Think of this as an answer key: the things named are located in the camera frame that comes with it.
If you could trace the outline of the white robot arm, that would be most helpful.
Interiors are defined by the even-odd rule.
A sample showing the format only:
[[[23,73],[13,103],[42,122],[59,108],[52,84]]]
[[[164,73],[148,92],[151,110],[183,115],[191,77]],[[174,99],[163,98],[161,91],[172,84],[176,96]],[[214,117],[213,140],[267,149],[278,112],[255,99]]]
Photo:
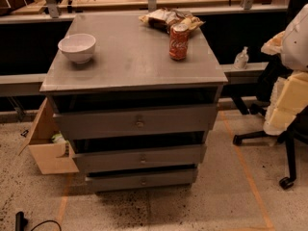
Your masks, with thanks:
[[[282,64],[292,70],[308,71],[308,4],[287,26],[281,49]]]

